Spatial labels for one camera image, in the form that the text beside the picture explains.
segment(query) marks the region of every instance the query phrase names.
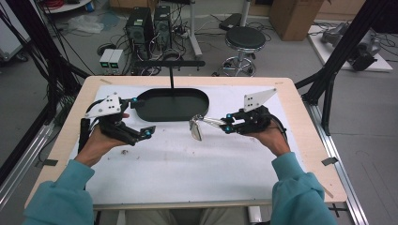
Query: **desktop computer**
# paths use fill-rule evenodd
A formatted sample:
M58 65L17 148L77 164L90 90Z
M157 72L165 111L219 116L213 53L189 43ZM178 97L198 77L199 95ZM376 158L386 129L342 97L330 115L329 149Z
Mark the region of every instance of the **desktop computer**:
M128 39L133 42L134 51L142 59L149 59L151 57L150 42L154 38L150 8L134 7L125 28Z
M170 7L158 6L155 8L153 17L155 26L156 44L158 50L166 50L172 47L171 41L171 22L170 22Z

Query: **floor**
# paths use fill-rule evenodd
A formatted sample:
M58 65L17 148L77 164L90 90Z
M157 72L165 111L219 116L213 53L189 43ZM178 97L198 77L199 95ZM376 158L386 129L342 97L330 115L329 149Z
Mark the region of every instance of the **floor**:
M99 1L97 10L89 15L98 15L101 20L108 11L106 2ZM223 34L218 29L218 22L209 13L203 12L203 6L198 6L196 19L196 33ZM231 4L223 13L239 12L239 8ZM60 27L68 19L88 14L83 9L56 15ZM100 56L97 55L99 45L110 41L116 42L123 35L122 28L126 23L123 14L117 14L118 20L108 18L109 26L100 34L89 35L83 32L65 33L73 49L82 57L83 61L95 74L101 74L99 64ZM248 22L262 23L269 27L267 18L250 17ZM321 67L321 61L308 39L303 41L281 41L272 30L265 30L269 41L266 47L256 54L254 62L257 66L257 77L288 77L294 82L316 73ZM211 76L217 72L222 61L236 53L225 46L224 35L196 36L203 51L202 60L206 65L199 71L196 68L182 68L175 71L176 76ZM398 37L389 36L398 43ZM184 59L194 59L189 41ZM397 48L388 48L397 54ZM66 48L66 52L75 66L90 73L76 54ZM360 204L369 221L369 224L397 224L398 223L398 56L382 50L380 55L391 60L392 72L355 72L341 70L335 81L332 108L330 114L330 132L339 151L342 162L358 195ZM168 75L166 70L158 76ZM308 87L298 91L304 94ZM21 137L30 127L46 104L46 82L40 77L35 65L30 60L26 63L11 60L0 67L0 165L2 165L19 142ZM320 99L319 107L322 108L323 100ZM51 149L49 145L42 156L45 158ZM39 167L32 166L25 178L18 185L6 206L0 211L2 224L21 224L23 221L23 206L31 187L40 172ZM343 203L337 207L345 208ZM264 217L269 214L269 209L262 208ZM115 224L116 212L104 214L101 224ZM348 213L339 212L338 224L353 224Z

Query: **black tray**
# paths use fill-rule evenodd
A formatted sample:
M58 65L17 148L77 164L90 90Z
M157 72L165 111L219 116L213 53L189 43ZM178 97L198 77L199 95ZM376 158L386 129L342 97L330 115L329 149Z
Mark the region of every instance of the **black tray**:
M206 115L208 96L194 88L156 88L137 97L143 107L135 108L138 116L148 122L189 121L196 114Z

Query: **person's left hand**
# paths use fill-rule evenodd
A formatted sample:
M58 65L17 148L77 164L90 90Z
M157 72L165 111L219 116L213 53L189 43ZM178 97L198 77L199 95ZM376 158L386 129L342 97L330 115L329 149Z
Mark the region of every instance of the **person's left hand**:
M129 115L124 113L123 117L128 118ZM100 127L96 125L87 143L85 144L79 155L76 156L75 160L83 163L88 167L92 167L97 164L100 161L101 157L109 152L112 148L121 145L126 144L124 142L109 138L108 136L102 134L100 132Z

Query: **teal sleeve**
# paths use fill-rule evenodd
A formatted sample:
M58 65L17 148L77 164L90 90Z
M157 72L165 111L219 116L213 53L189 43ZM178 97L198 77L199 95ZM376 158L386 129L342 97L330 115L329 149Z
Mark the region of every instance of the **teal sleeve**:
M93 201L84 186L94 171L70 160L56 182L46 181L27 205L24 225L94 224Z
M325 191L315 175L304 172L295 153L272 161L279 181L272 190L271 225L337 224L324 203Z

